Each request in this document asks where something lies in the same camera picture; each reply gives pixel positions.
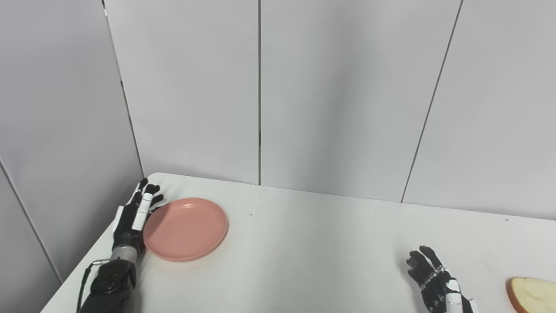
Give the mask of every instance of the pink plate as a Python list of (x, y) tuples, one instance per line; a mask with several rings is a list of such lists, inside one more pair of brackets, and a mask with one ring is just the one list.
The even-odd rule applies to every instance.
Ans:
[(169, 261), (190, 261), (214, 250), (226, 236), (228, 220), (218, 204), (179, 199), (155, 211), (143, 229), (145, 246)]

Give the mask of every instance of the gray wall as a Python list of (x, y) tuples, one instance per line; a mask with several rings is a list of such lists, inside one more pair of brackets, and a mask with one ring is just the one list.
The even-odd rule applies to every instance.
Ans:
[(37, 312), (142, 173), (100, 0), (5, 2), (0, 42), (0, 311)]
[(556, 2), (257, 9), (107, 0), (146, 174), (556, 217)]
[(60, 286), (4, 171), (0, 171), (0, 312), (39, 312)]

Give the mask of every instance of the robotic hand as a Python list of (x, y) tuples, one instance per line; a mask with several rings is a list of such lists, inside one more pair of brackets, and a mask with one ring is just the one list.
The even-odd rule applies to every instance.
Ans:
[[(137, 283), (135, 261), (145, 249), (143, 226), (154, 210), (150, 209), (164, 199), (159, 185), (148, 183), (143, 178), (133, 196), (116, 215), (114, 244), (110, 259), (96, 260), (87, 267), (81, 282), (78, 313), (133, 313), (134, 289)], [(83, 288), (94, 265), (101, 265), (97, 277), (91, 284), (91, 293), (81, 306)]]
[(419, 251), (409, 252), (407, 263), (411, 269), (408, 274), (419, 284), (429, 312), (479, 313), (475, 300), (468, 300), (461, 294), (458, 280), (450, 275), (436, 253), (427, 246), (420, 246)]

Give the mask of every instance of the cable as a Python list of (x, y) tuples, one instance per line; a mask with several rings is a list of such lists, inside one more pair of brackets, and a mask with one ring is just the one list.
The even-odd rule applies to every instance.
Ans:
[(85, 289), (85, 284), (87, 283), (87, 278), (89, 278), (89, 274), (91, 273), (91, 269), (93, 267), (94, 262), (91, 262), (87, 268), (85, 268), (85, 272), (83, 273), (83, 279), (81, 280), (81, 287), (79, 288), (79, 297), (77, 298), (77, 313), (81, 309), (81, 299), (83, 298), (83, 290)]

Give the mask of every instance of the wall panel seam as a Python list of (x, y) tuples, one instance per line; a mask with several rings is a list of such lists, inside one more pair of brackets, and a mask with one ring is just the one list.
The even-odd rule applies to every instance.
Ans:
[(261, 0), (258, 1), (259, 19), (259, 185), (261, 185)]
[(137, 138), (135, 137), (135, 129), (133, 128), (133, 121), (131, 119), (130, 106), (127, 103), (126, 90), (123, 87), (122, 72), (120, 71), (120, 64), (118, 63), (118, 56), (116, 55), (116, 47), (114, 46), (114, 39), (112, 38), (112, 30), (110, 29), (110, 21), (108, 20), (108, 12), (106, 11), (106, 4), (105, 4), (104, 0), (101, 0), (101, 2), (102, 2), (102, 8), (104, 9), (104, 12), (105, 12), (106, 26), (108, 27), (108, 36), (110, 38), (110, 43), (111, 43), (111, 46), (112, 46), (112, 52), (113, 52), (113, 55), (114, 55), (114, 60), (116, 61), (116, 68), (118, 69), (118, 76), (120, 77), (120, 85), (122, 87), (123, 102), (126, 105), (126, 113), (127, 113), (128, 121), (130, 123), (131, 135), (133, 137), (133, 144), (135, 145), (135, 153), (137, 154), (137, 160), (139, 161), (139, 168), (141, 169), (141, 176), (145, 177), (145, 171), (143, 170), (143, 164), (141, 163), (141, 155), (139, 154), (139, 146), (137, 145)]
[(47, 251), (47, 249), (46, 249), (46, 247), (45, 247), (45, 245), (44, 245), (44, 243), (41, 239), (41, 236), (39, 235), (39, 233), (37, 231), (37, 227), (34, 225), (33, 220), (31, 219), (31, 216), (29, 215), (29, 212), (27, 211), (27, 209), (25, 209), (25, 206), (23, 205), (23, 201), (21, 200), (21, 197), (19, 196), (19, 193), (17, 192), (16, 186), (14, 185), (11, 177), (8, 174), (8, 170), (4, 166), (4, 163), (2, 162), (2, 158), (0, 158), (0, 168), (2, 169), (2, 172), (4, 173), (4, 176), (6, 177), (6, 180), (8, 181), (9, 187), (12, 189), (12, 192), (13, 192), (17, 202), (19, 203), (19, 207), (21, 208), (21, 211), (23, 212), (23, 214), (25, 215), (25, 218), (27, 219), (27, 222), (29, 223), (29, 226), (31, 226), (31, 229), (33, 230), (33, 233), (34, 233), (39, 245), (41, 246), (42, 252), (46, 256), (46, 259), (48, 260), (48, 263), (50, 264), (50, 267), (54, 271), (54, 274), (56, 274), (56, 278), (58, 279), (58, 282), (61, 285), (63, 283), (62, 277), (60, 276), (60, 274), (58, 272), (58, 269), (54, 265), (54, 262), (52, 261), (52, 258), (48, 254), (48, 251)]
[(454, 25), (453, 25), (452, 31), (450, 33), (450, 38), (448, 39), (448, 44), (446, 46), (446, 51), (444, 52), (444, 58), (442, 59), (442, 64), (440, 65), (440, 71), (438, 72), (438, 77), (436, 78), (436, 83), (434, 85), (433, 95), (432, 95), (432, 97), (430, 99), (430, 102), (429, 102), (429, 108), (426, 111), (425, 120), (423, 122), (423, 127), (421, 128), (421, 134), (419, 135), (419, 141), (417, 142), (417, 147), (415, 148), (415, 154), (413, 155), (413, 160), (411, 161), (411, 167), (409, 168), (408, 178), (405, 181), (404, 192), (401, 194), (400, 202), (404, 201), (405, 192), (408, 190), (409, 179), (411, 178), (411, 174), (413, 172), (413, 167), (415, 166), (415, 160), (417, 160), (417, 154), (419, 153), (419, 147), (421, 146), (421, 141), (423, 139), (423, 134), (425, 133), (426, 122), (429, 120), (430, 109), (433, 107), (434, 96), (436, 95), (436, 91), (438, 89), (438, 83), (440, 82), (440, 77), (442, 75), (442, 70), (444, 69), (444, 65), (446, 63), (446, 58), (448, 56), (448, 51), (450, 50), (450, 45), (451, 45), (452, 39), (454, 38), (454, 32), (455, 32), (456, 26), (458, 25), (459, 14), (461, 12), (461, 7), (462, 6), (463, 6), (463, 0), (461, 0), (460, 3), (459, 3), (458, 12), (455, 16)]

